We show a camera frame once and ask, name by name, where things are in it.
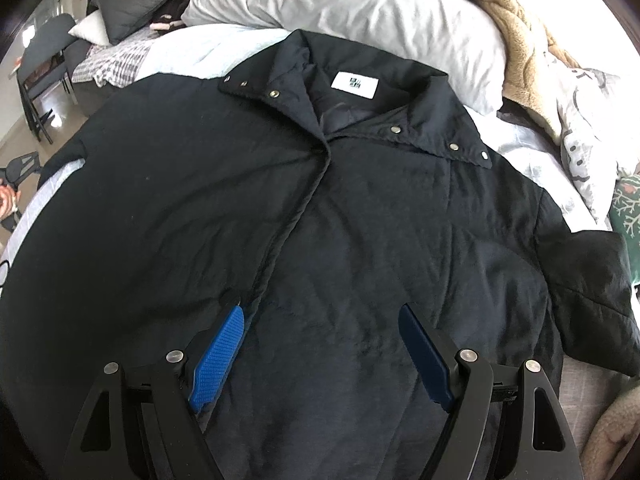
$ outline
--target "white pillow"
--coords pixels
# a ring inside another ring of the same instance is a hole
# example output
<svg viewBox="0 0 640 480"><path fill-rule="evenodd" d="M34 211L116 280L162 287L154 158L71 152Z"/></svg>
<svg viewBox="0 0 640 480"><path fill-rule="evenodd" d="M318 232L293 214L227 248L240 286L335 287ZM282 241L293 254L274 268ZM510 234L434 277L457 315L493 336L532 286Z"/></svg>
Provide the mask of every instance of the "white pillow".
<svg viewBox="0 0 640 480"><path fill-rule="evenodd" d="M593 73L569 69L551 54L546 58L558 85L558 114L564 124L562 164L594 220L605 222L618 177L616 152L623 161L621 169L635 169L637 162L624 160L625 150L617 146L612 133L617 120Z"/></svg>
<svg viewBox="0 0 640 480"><path fill-rule="evenodd" d="M80 20L75 27L71 28L69 34L76 38L87 40L89 43L100 46L111 46L100 9L95 10L86 18Z"/></svg>
<svg viewBox="0 0 640 480"><path fill-rule="evenodd" d="M359 41L448 73L458 98L478 113L502 106L504 42L492 19L467 0L191 0L182 19Z"/></svg>

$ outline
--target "blue gripper pad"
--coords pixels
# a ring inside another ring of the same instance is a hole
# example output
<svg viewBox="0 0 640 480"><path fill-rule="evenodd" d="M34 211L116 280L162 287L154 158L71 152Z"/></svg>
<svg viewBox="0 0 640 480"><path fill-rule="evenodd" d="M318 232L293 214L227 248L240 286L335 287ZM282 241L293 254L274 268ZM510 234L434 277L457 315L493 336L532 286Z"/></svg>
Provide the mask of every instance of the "blue gripper pad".
<svg viewBox="0 0 640 480"><path fill-rule="evenodd" d="M449 412L456 402L449 389L449 371L408 305L404 305L400 309L398 328L429 398L441 405L446 412Z"/></svg>
<svg viewBox="0 0 640 480"><path fill-rule="evenodd" d="M239 306L235 306L193 373L193 390L189 396L189 404L196 415L218 396L243 333L244 314Z"/></svg>

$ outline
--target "bolt head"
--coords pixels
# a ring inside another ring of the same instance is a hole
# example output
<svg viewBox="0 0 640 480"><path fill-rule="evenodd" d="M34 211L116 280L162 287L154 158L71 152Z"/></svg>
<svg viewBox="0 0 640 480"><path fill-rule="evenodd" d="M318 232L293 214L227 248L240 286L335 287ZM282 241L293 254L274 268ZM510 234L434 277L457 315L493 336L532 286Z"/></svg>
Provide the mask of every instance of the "bolt head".
<svg viewBox="0 0 640 480"><path fill-rule="evenodd" d="M461 350L460 357L462 357L462 360L466 361L467 363L473 363L478 360L478 354L476 354L473 350L468 349Z"/></svg>
<svg viewBox="0 0 640 480"><path fill-rule="evenodd" d="M533 359L529 359L526 363L524 363L524 365L527 367L527 370L529 370L529 372L537 373L542 370L542 366L540 366L540 363L538 361L534 361Z"/></svg>
<svg viewBox="0 0 640 480"><path fill-rule="evenodd" d="M111 375L114 374L118 371L118 363L108 363L104 365L104 368L102 369L104 371L104 373L106 373L107 375Z"/></svg>
<svg viewBox="0 0 640 480"><path fill-rule="evenodd" d="M182 353L181 350L171 350L166 355L166 360L168 363L179 363L180 361L182 361L183 357L184 357L184 354Z"/></svg>

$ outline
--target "black jacket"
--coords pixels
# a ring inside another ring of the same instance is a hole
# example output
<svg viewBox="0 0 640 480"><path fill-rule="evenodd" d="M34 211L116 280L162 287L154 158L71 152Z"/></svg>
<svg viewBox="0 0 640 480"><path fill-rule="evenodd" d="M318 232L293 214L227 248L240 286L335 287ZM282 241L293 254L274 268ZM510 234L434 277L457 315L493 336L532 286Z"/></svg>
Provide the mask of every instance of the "black jacket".
<svg viewBox="0 0 640 480"><path fill-rule="evenodd" d="M377 78L373 99L337 72ZM418 478L444 413L398 334L407 301L556 388L563 349L640 371L621 237L571 234L433 68L297 31L226 78L124 89L43 181L79 156L0 301L4 398L51 474L102 366L184 348L229 288L248 329L207 440L230 480Z"/></svg>

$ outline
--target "white label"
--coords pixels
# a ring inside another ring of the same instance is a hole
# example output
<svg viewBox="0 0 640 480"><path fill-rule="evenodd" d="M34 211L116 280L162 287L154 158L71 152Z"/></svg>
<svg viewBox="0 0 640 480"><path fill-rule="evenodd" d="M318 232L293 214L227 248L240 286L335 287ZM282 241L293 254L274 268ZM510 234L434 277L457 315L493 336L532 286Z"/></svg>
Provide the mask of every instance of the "white label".
<svg viewBox="0 0 640 480"><path fill-rule="evenodd" d="M352 74L351 72L338 72L334 82L331 84L331 88L373 99L376 88L378 88L378 80L374 77Z"/></svg>

